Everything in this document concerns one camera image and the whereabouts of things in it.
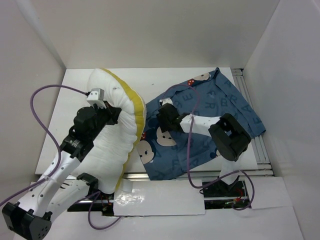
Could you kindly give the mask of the blue cartoon print pillowcase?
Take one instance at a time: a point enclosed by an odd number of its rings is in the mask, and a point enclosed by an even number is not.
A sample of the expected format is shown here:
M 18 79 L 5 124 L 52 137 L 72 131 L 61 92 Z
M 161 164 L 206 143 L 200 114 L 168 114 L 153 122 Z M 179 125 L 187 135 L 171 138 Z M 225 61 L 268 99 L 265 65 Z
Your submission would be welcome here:
M 137 145 L 152 181 L 172 180 L 222 157 L 222 173 L 240 167 L 240 156 L 266 128 L 219 68 L 170 87 L 146 105 Z

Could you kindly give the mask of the white pillow with yellow edge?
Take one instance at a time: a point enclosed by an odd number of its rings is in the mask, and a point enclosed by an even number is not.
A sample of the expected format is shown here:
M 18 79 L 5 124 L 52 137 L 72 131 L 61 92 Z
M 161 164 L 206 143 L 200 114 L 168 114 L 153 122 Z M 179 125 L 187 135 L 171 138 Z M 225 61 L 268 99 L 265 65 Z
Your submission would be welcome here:
M 108 69 L 96 68 L 87 86 L 103 89 L 103 99 L 121 109 L 118 123 L 103 128 L 78 167 L 98 179 L 100 191 L 111 194 L 119 186 L 126 163 L 140 141 L 146 124 L 146 104 L 133 88 Z

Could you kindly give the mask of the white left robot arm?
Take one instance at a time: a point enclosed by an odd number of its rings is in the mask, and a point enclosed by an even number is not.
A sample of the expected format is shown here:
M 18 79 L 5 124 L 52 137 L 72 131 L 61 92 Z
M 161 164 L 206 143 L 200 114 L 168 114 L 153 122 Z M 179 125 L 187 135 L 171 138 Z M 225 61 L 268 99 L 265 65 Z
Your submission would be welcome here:
M 26 240 L 42 240 L 53 221 L 71 205 L 97 197 L 103 189 L 103 177 L 93 168 L 94 163 L 80 170 L 71 182 L 66 179 L 84 166 L 106 127 L 118 123 L 121 111 L 107 101 L 77 111 L 54 160 L 39 180 L 16 203 L 5 200 L 2 215 L 9 230 Z

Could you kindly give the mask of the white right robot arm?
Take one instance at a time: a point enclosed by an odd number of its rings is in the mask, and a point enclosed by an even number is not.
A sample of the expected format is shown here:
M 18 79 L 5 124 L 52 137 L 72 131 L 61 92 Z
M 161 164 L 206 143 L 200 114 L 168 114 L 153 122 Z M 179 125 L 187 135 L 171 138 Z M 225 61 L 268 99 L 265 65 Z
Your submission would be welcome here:
M 223 116 L 206 117 L 193 113 L 179 114 L 172 103 L 162 102 L 156 115 L 162 131 L 175 131 L 188 134 L 187 139 L 187 177 L 195 189 L 205 189 L 219 182 L 218 190 L 223 196 L 230 196 L 236 189 L 241 170 L 238 163 L 241 155 L 248 149 L 251 137 L 241 124 L 229 113 Z M 192 134 L 211 137 L 220 156 L 223 157 L 219 177 L 205 185 L 197 186 L 190 174 L 190 152 Z

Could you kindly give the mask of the white cover sheet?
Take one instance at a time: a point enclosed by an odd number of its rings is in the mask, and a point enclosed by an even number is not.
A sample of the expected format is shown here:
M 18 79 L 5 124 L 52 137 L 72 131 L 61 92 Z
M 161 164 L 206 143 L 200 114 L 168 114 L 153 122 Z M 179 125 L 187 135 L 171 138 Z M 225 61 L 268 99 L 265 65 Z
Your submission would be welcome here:
M 123 180 L 113 197 L 115 216 L 191 216 L 205 212 L 204 196 L 188 180 Z

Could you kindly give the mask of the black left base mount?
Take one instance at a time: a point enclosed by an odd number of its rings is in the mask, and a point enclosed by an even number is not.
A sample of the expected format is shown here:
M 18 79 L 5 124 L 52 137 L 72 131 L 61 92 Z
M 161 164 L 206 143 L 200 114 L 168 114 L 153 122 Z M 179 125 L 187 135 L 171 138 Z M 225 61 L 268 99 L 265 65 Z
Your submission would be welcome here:
M 99 212 L 103 216 L 112 217 L 114 216 L 114 195 L 114 193 L 101 193 L 95 201 L 93 201 L 95 196 L 91 196 L 74 203 L 67 209 L 67 212 L 88 212 L 91 208 L 91 212 Z

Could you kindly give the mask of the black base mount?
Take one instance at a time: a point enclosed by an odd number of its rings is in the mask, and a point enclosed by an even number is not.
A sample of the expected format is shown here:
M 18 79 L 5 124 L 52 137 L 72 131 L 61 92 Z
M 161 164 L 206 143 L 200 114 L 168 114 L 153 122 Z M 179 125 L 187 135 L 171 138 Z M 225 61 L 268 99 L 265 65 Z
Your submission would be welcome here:
M 99 212 L 103 216 L 112 217 L 114 216 L 114 195 L 114 193 L 101 193 L 95 201 L 93 201 L 95 196 L 91 196 L 74 203 L 67 209 L 67 212 L 88 212 L 91 208 L 91 212 Z
M 244 208 L 250 202 L 246 184 L 243 180 L 238 180 L 229 186 L 222 180 L 199 190 L 204 197 L 204 207 L 206 210 Z

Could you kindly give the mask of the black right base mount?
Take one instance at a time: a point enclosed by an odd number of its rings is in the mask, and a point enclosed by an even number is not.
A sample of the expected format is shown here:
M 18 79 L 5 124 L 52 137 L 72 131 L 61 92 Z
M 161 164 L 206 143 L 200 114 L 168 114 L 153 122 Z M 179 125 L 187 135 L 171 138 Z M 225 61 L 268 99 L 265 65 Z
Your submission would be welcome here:
M 238 180 L 229 186 L 222 180 L 199 190 L 204 197 L 204 207 L 206 210 L 244 208 L 250 202 L 246 184 L 243 180 Z

